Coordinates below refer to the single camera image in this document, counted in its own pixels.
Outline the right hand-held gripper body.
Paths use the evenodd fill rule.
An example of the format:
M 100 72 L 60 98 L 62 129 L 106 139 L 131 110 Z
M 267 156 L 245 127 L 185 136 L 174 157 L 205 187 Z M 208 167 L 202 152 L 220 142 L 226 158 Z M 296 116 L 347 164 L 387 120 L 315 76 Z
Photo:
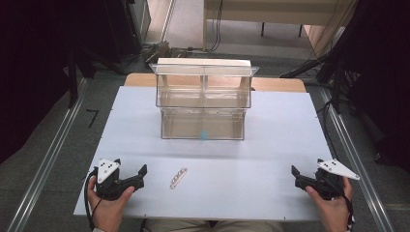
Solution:
M 295 187 L 305 190 L 307 186 L 314 188 L 324 200 L 331 200 L 342 196 L 343 178 L 360 180 L 360 176 L 354 173 L 337 159 L 324 160 L 317 163 L 315 177 L 305 176 L 304 180 L 295 178 Z

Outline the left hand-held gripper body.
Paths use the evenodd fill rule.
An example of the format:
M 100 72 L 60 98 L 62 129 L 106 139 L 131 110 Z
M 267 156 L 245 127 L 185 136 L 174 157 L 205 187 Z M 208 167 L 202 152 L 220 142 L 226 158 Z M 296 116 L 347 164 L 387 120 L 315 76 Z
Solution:
M 134 187 L 135 190 L 144 187 L 144 181 L 132 177 L 122 180 L 120 178 L 120 166 L 118 163 L 100 159 L 97 166 L 97 196 L 104 200 L 113 201 L 120 198 L 123 192 Z

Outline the clear drawer with blue handle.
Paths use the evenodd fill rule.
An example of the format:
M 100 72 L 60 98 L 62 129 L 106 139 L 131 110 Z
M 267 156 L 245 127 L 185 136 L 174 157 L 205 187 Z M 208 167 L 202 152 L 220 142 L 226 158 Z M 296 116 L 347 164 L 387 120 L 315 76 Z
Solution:
M 161 110 L 163 139 L 243 140 L 244 109 L 166 108 Z

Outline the person's right hand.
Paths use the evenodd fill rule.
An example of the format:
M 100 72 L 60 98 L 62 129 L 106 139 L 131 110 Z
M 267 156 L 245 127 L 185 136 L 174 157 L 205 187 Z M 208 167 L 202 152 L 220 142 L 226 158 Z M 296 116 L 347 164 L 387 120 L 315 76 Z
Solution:
M 334 200 L 324 200 L 314 188 L 306 187 L 306 192 L 315 203 L 326 232 L 348 231 L 350 213 L 346 199 L 352 201 L 353 188 L 346 177 L 343 178 L 343 184 L 345 197 L 339 197 Z

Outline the person's left hand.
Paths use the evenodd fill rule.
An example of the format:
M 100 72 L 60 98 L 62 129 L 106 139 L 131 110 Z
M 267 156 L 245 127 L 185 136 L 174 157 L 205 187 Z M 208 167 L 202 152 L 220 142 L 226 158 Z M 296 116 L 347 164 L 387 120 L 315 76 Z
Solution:
M 114 201 L 100 199 L 94 191 L 97 179 L 92 176 L 87 186 L 87 199 L 93 211 L 92 219 L 96 228 L 103 232 L 118 232 L 124 209 L 134 193 L 134 187 L 127 188 Z

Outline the white table cover board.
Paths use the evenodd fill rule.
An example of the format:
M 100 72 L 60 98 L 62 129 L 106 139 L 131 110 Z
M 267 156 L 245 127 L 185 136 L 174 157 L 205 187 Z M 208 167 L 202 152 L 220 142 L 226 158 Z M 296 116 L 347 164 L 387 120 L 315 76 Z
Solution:
M 153 87 L 120 88 L 95 160 L 120 159 L 129 178 L 143 164 L 144 188 L 125 214 L 136 218 L 316 220 L 291 166 L 310 176 L 330 150 L 307 93 L 251 95 L 243 140 L 161 138 Z

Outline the person's legs in beige trousers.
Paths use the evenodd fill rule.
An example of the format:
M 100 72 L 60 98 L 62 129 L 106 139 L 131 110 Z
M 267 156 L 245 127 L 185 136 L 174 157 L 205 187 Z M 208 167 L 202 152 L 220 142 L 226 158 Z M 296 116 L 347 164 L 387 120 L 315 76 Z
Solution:
M 148 219 L 143 232 L 284 232 L 279 222 Z

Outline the black metal stand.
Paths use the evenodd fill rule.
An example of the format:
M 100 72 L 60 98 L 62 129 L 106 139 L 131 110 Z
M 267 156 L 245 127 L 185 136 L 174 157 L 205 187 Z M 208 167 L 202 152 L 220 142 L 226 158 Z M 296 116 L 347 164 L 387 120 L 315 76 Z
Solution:
M 330 103 L 335 112 L 339 114 L 341 85 L 342 80 L 345 77 L 344 62 L 341 59 L 327 58 L 316 79 L 319 83 L 328 83 L 331 77 L 334 78 L 334 83 Z
M 68 77 L 70 102 L 69 108 L 73 108 L 78 99 L 77 90 L 77 74 L 76 69 L 79 69 L 85 78 L 93 78 L 96 70 L 92 65 L 91 55 L 89 49 L 84 46 L 70 46 L 68 48 Z

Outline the clear plastic storage bin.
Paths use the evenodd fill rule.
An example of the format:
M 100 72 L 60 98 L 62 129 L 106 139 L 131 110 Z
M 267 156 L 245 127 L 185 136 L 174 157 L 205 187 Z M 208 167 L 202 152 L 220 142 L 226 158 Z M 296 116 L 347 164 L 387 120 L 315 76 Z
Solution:
M 238 108 L 251 106 L 252 66 L 151 65 L 160 108 Z

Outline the black curtain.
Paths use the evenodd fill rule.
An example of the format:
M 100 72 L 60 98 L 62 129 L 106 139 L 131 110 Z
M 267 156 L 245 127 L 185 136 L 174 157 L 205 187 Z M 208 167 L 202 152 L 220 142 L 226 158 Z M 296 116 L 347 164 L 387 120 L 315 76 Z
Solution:
M 0 0 L 0 163 L 69 90 L 68 48 L 84 46 L 94 0 Z
M 410 0 L 359 0 L 342 59 L 381 158 L 410 173 Z

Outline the dark cabinet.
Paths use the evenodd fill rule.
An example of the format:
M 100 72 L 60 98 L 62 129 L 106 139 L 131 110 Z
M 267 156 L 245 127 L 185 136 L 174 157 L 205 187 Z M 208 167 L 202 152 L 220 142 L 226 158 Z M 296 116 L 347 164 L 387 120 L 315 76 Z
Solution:
M 114 39 L 114 54 L 121 62 L 139 55 L 151 23 L 147 0 L 103 0 L 110 32 Z

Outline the light wooden desk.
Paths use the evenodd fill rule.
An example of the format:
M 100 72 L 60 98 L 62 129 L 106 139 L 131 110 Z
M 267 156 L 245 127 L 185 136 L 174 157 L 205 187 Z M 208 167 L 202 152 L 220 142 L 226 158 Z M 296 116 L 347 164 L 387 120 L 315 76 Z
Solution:
M 341 27 L 350 22 L 359 0 L 204 0 L 203 45 L 209 19 L 296 24 L 307 27 L 317 56 L 330 50 Z

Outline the metal floor rail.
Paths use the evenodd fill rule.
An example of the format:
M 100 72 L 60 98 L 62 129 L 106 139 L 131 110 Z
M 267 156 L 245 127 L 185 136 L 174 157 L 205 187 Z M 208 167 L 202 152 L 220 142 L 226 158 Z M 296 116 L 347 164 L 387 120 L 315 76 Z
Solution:
M 361 160 L 361 156 L 354 144 L 353 138 L 350 135 L 345 122 L 343 121 L 343 117 L 340 114 L 337 114 L 333 106 L 330 109 L 329 115 L 332 124 L 336 129 L 337 136 L 340 139 L 344 154 L 348 158 L 353 170 L 356 171 L 361 177 L 359 180 L 359 186 L 378 231 L 395 232 L 379 194 L 377 193 L 373 182 L 370 180 L 364 163 Z
M 90 78 L 82 78 L 80 80 L 79 85 L 77 86 L 78 97 L 74 101 L 73 106 L 66 110 L 58 131 L 55 133 L 32 182 L 24 192 L 6 232 L 23 232 L 23 229 L 41 195 L 51 169 L 59 156 L 60 150 L 72 127 L 77 112 L 83 103 L 90 82 Z

